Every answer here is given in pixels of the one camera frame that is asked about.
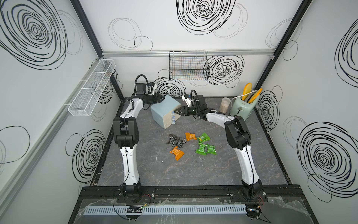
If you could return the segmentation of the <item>light blue drawer cabinet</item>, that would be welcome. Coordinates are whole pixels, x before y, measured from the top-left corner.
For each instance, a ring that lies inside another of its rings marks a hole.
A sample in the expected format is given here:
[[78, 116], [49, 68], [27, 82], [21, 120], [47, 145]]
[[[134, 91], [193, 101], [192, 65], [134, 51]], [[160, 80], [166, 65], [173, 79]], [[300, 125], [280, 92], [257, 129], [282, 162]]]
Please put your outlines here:
[[151, 106], [153, 119], [163, 128], [167, 129], [170, 125], [175, 124], [181, 117], [174, 111], [181, 107], [181, 103], [170, 95], [166, 95], [165, 99]]

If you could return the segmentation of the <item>orange cookie pack back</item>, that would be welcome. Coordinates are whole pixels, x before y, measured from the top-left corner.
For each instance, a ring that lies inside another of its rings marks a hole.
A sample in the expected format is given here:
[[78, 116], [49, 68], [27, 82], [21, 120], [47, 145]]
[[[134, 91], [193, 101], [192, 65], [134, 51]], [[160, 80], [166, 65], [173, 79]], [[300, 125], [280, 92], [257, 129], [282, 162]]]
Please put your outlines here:
[[186, 137], [186, 141], [190, 141], [190, 140], [197, 140], [197, 137], [194, 133], [185, 133], [185, 137]]

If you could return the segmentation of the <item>orange cookie pack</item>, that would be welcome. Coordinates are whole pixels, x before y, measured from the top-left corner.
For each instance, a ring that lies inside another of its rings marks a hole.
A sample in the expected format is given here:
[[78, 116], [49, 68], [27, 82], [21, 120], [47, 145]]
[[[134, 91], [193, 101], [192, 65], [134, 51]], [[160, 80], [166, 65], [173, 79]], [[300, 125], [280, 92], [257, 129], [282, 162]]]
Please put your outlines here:
[[190, 140], [197, 140], [197, 137], [194, 133], [185, 133], [185, 137], [186, 137], [186, 141], [190, 141]]
[[178, 148], [178, 146], [175, 146], [171, 151], [171, 154], [175, 155], [175, 160], [178, 161], [185, 153]]

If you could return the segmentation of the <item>orange cookie pack front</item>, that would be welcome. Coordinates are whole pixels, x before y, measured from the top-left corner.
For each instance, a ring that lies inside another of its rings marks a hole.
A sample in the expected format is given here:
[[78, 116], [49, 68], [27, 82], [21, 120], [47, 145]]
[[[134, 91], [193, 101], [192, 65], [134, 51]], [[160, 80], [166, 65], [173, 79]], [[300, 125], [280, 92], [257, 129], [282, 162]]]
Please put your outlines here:
[[175, 146], [171, 151], [171, 154], [175, 155], [175, 160], [178, 161], [185, 153], [178, 148], [178, 146]]

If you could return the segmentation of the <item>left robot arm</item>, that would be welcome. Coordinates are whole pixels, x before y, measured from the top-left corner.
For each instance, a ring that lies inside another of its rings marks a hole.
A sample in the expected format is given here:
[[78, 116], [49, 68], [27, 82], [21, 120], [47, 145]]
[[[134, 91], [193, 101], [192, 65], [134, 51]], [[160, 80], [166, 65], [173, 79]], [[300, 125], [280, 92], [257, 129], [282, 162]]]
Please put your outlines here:
[[136, 149], [139, 142], [139, 128], [137, 116], [144, 105], [149, 107], [162, 102], [165, 98], [156, 93], [157, 85], [149, 82], [144, 74], [140, 74], [134, 81], [134, 91], [125, 112], [113, 120], [114, 140], [123, 159], [124, 181], [121, 189], [124, 196], [142, 198], [140, 175], [137, 167]]

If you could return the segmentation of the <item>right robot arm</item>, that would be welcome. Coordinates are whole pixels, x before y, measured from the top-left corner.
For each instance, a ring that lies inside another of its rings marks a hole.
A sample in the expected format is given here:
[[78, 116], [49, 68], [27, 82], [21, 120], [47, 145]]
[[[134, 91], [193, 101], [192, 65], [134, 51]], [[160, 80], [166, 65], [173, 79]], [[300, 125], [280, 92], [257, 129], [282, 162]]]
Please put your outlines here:
[[242, 193], [246, 200], [253, 201], [263, 191], [262, 181], [255, 169], [251, 153], [251, 133], [241, 116], [228, 116], [225, 113], [207, 106], [203, 95], [198, 95], [195, 90], [185, 94], [182, 100], [185, 106], [175, 110], [181, 116], [194, 116], [214, 123], [225, 129], [226, 139], [231, 148], [235, 150], [238, 157], [242, 174]]

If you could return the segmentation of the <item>black cookie pack left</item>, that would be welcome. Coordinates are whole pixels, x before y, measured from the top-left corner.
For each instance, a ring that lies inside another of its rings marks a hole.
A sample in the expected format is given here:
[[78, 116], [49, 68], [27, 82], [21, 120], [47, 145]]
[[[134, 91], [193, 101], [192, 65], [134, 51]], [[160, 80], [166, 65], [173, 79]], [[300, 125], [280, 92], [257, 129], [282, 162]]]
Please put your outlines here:
[[174, 147], [177, 145], [178, 142], [179, 142], [178, 136], [176, 136], [174, 134], [169, 134], [169, 140], [168, 140], [167, 144], [170, 144]]

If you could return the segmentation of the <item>black cookie pack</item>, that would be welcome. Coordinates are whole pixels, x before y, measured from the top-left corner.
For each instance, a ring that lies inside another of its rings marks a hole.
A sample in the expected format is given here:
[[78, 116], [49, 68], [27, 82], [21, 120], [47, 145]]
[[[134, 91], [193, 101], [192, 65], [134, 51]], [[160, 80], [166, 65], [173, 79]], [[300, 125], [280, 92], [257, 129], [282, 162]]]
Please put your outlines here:
[[174, 134], [169, 134], [169, 140], [168, 140], [167, 144], [170, 144], [174, 147], [177, 145], [178, 142], [179, 142], [178, 136], [176, 136]]
[[177, 146], [178, 148], [183, 148], [183, 145], [185, 143], [186, 143], [186, 140], [184, 140], [183, 138], [179, 138], [176, 140], [175, 146]]

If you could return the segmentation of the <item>black cookie pack right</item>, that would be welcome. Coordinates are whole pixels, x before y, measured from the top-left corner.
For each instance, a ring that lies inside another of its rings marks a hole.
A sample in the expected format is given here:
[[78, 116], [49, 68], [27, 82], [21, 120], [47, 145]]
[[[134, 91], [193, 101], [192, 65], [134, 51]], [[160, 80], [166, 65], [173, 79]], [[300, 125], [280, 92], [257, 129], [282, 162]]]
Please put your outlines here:
[[178, 148], [183, 148], [183, 145], [185, 143], [186, 143], [186, 140], [184, 140], [183, 138], [179, 138], [176, 140], [175, 146], [177, 146]]

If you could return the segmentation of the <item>green cookie pack upper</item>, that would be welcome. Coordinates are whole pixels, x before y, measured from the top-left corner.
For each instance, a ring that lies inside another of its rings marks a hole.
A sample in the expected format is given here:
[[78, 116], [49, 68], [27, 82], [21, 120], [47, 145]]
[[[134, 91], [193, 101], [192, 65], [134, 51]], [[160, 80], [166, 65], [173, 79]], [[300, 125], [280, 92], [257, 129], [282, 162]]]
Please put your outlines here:
[[211, 139], [206, 133], [203, 133], [201, 136], [199, 136], [197, 138], [197, 140], [198, 140], [198, 142], [203, 143], [203, 142], [209, 141]]

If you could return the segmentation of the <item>green cookie pack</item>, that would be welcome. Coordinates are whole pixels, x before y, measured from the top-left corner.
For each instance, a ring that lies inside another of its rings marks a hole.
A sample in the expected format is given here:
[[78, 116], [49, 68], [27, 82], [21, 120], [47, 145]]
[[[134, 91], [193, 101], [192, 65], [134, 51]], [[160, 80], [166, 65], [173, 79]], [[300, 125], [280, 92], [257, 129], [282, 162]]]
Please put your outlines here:
[[211, 139], [206, 133], [203, 133], [201, 136], [199, 136], [197, 138], [197, 140], [198, 140], [198, 142], [203, 143], [203, 142], [209, 141]]
[[217, 152], [215, 150], [215, 146], [206, 145], [206, 148], [207, 148], [207, 154], [217, 155]]
[[207, 155], [207, 152], [205, 151], [207, 146], [203, 143], [198, 143], [198, 146], [199, 146], [199, 148], [196, 149], [195, 152], [199, 155]]

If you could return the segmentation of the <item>green cookie pack left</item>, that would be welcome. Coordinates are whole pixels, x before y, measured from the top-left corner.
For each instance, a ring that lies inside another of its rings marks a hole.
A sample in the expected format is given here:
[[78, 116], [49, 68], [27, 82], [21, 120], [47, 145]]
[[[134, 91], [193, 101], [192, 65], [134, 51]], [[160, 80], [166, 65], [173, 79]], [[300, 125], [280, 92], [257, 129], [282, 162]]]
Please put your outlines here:
[[207, 152], [205, 151], [207, 146], [203, 143], [198, 143], [198, 146], [199, 146], [199, 148], [196, 149], [195, 152], [199, 155], [207, 155]]

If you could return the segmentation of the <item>clear jar with grains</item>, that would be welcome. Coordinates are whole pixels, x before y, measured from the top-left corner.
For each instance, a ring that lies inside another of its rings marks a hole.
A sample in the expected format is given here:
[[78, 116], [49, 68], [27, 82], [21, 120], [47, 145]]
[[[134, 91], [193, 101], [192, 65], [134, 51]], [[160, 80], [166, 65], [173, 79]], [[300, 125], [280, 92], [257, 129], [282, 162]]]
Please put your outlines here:
[[219, 108], [219, 112], [220, 113], [226, 113], [228, 111], [230, 103], [231, 103], [230, 98], [227, 98], [227, 97], [222, 98], [220, 108]]

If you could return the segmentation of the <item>green cookie pack right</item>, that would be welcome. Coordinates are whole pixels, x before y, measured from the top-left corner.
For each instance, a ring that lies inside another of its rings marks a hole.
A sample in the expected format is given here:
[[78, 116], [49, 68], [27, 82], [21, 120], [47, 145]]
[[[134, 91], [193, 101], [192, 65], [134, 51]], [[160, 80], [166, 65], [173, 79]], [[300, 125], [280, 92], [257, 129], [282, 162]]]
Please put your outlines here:
[[206, 148], [207, 148], [207, 154], [217, 155], [217, 152], [215, 150], [215, 146], [206, 145]]

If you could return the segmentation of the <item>mint green toaster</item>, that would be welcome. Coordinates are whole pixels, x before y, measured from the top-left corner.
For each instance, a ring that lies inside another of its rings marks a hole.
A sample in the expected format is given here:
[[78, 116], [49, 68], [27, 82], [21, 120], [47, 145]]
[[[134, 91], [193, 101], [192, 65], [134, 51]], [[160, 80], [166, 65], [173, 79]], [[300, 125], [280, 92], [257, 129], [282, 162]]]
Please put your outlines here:
[[236, 98], [233, 105], [231, 106], [231, 110], [229, 112], [230, 116], [240, 116], [246, 121], [253, 112], [254, 107], [258, 103], [259, 99], [260, 97], [257, 97], [252, 103], [249, 104], [248, 102], [242, 101], [240, 98]]

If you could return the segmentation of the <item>yellow toast slice left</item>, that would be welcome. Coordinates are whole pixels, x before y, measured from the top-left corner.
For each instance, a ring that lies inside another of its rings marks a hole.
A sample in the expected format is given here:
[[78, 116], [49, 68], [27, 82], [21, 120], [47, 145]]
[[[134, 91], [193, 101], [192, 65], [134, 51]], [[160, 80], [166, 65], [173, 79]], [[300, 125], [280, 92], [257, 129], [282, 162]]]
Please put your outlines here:
[[252, 90], [252, 83], [247, 83], [243, 89], [243, 95], [241, 97], [242, 101], [246, 100], [248, 95], [251, 93], [251, 90]]

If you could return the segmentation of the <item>yellow toast slice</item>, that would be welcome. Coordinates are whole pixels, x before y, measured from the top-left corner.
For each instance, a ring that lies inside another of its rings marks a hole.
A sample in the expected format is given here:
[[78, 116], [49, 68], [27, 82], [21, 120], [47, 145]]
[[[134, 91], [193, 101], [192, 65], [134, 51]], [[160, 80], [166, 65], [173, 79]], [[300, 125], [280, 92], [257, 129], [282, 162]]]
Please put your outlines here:
[[243, 95], [241, 97], [242, 101], [246, 100], [248, 95], [251, 93], [251, 90], [252, 90], [252, 83], [247, 83], [243, 89]]
[[260, 93], [262, 92], [262, 88], [260, 88], [255, 94], [249, 99], [248, 103], [251, 104], [255, 101], [256, 98], [260, 96]]

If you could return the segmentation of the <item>yellow toast slice right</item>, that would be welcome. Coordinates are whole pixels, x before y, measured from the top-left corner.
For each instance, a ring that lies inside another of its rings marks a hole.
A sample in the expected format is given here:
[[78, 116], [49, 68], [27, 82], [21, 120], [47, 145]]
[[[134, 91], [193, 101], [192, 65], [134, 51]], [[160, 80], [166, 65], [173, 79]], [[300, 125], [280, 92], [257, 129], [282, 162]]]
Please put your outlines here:
[[256, 98], [260, 96], [260, 93], [262, 92], [262, 88], [260, 88], [255, 94], [249, 99], [248, 103], [251, 104], [255, 101]]

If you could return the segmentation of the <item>white mesh wall shelf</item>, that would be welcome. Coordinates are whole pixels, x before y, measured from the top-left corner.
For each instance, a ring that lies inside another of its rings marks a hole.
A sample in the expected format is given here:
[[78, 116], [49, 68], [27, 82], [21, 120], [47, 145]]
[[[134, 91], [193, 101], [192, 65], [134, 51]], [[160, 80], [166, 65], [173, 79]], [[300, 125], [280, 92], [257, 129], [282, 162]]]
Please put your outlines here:
[[94, 61], [79, 93], [71, 102], [68, 112], [74, 117], [89, 117], [110, 81], [116, 65], [112, 59]]

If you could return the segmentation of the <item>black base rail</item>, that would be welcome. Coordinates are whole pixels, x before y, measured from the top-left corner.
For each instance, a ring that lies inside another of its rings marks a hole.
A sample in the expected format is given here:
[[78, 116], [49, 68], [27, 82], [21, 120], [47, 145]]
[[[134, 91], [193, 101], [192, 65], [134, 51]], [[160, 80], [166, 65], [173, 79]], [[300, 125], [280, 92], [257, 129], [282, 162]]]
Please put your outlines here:
[[222, 198], [231, 202], [266, 202], [270, 197], [303, 195], [299, 185], [264, 185], [263, 189], [249, 195], [249, 189], [242, 185], [206, 186], [130, 186], [83, 187], [77, 203], [84, 199], [114, 199], [124, 203], [159, 202], [177, 198]]

